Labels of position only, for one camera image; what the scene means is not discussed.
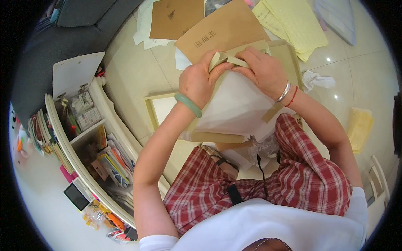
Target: sandal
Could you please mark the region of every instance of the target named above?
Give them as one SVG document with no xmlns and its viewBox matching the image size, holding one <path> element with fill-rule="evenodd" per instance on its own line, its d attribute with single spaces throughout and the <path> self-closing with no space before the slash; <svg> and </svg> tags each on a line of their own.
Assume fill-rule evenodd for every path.
<svg viewBox="0 0 402 251">
<path fill-rule="evenodd" d="M 217 152 L 214 148 L 209 147 L 209 146 L 207 146 L 207 145 L 203 145 L 203 144 L 199 144 L 198 146 L 199 146 L 200 148 L 204 149 L 211 157 L 219 158 L 219 160 L 216 162 L 216 164 L 217 164 L 218 166 L 221 165 L 223 162 L 226 162 L 226 163 L 228 163 L 229 165 L 231 165 L 234 169 L 236 169 L 237 171 L 239 171 L 239 168 L 238 168 L 236 165 L 234 165 L 234 164 L 228 162 L 228 160 L 227 160 L 226 158 L 222 157 L 222 156 L 219 154 L 219 152 Z"/>
</svg>

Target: white tile floor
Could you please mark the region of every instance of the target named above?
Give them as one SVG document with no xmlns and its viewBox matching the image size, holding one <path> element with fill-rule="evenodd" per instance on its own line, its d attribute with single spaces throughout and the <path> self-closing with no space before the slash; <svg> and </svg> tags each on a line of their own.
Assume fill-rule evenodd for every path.
<svg viewBox="0 0 402 251">
<path fill-rule="evenodd" d="M 308 0 L 312 6 L 314 0 Z M 301 71 L 311 70 L 321 76 L 331 76 L 336 80 L 332 89 L 315 87 L 309 95 L 328 108 L 348 127 L 351 106 L 368 108 L 375 119 L 363 152 L 356 155 L 363 182 L 368 183 L 367 173 L 371 167 L 370 157 L 375 154 L 390 177 L 390 187 L 395 182 L 392 173 L 396 170 L 397 158 L 393 155 L 392 109 L 393 96 L 398 91 L 395 67 L 386 43 L 373 19 L 358 0 L 351 0 L 354 11 L 356 41 L 350 46 L 328 29 L 325 35 L 329 45 L 316 49 L 307 63 L 300 63 Z M 178 78 L 182 71 L 175 68 L 175 46 L 157 46 L 144 50 L 143 43 L 135 46 L 133 34 L 137 28 L 134 12 L 121 27 L 110 43 L 104 63 L 108 84 L 106 91 L 115 102 L 119 115 L 131 132 L 145 145 L 151 137 L 151 127 L 143 97 L 157 92 L 178 90 Z M 278 39 L 268 33 L 272 40 Z M 320 152 L 329 158 L 328 150 L 319 142 L 311 129 L 305 130 Z M 164 175 L 172 182 L 189 153 L 197 143 L 177 141 Z M 276 168 L 272 161 L 270 173 Z M 261 179 L 259 169 L 253 167 L 241 172 L 239 178 Z"/>
</svg>

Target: white cabinet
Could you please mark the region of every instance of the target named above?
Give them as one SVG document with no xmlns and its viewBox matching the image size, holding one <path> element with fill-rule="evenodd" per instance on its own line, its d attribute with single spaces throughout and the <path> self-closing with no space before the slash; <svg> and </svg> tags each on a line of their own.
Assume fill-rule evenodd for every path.
<svg viewBox="0 0 402 251">
<path fill-rule="evenodd" d="M 88 91 L 95 106 L 98 108 L 102 116 L 102 120 L 100 122 L 92 126 L 90 129 L 84 131 L 70 143 L 61 125 L 53 97 L 50 94 L 46 94 L 45 103 L 47 113 L 49 115 L 49 122 L 53 127 L 53 131 L 60 145 L 61 151 L 63 152 L 75 172 L 78 174 L 82 182 L 91 190 L 91 192 L 100 200 L 100 202 L 105 207 L 112 211 L 121 220 L 129 224 L 131 227 L 135 228 L 135 219 L 133 217 L 133 212 L 130 212 L 129 210 L 127 210 L 127 208 L 122 208 L 105 192 L 104 189 L 102 189 L 102 187 L 94 180 L 94 178 L 89 174 L 85 166 L 82 164 L 79 157 L 77 156 L 76 151 L 81 143 L 86 142 L 89 137 L 93 136 L 96 128 L 101 124 L 105 126 L 107 134 L 113 133 L 115 135 L 117 141 L 120 142 L 127 155 L 134 162 L 137 161 L 142 146 L 116 114 L 113 107 L 113 102 L 108 99 L 102 88 L 102 80 L 100 79 L 100 77 L 93 78 Z M 169 188 L 169 183 L 162 176 L 159 180 L 159 190 L 162 199 L 166 195 Z M 131 192 L 132 186 L 129 186 L 128 188 L 122 190 L 124 190 L 125 192 Z"/>
</svg>

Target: right hand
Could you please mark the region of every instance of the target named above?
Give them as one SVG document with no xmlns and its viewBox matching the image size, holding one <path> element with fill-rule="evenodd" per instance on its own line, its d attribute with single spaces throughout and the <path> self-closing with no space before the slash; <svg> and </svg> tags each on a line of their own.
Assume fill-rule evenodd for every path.
<svg viewBox="0 0 402 251">
<path fill-rule="evenodd" d="M 286 88 L 287 76 L 279 59 L 264 54 L 251 46 L 238 52 L 235 57 L 246 61 L 251 69 L 236 66 L 232 68 L 232 71 L 244 75 L 262 93 L 273 100 L 277 100 L 282 95 Z"/>
</svg>

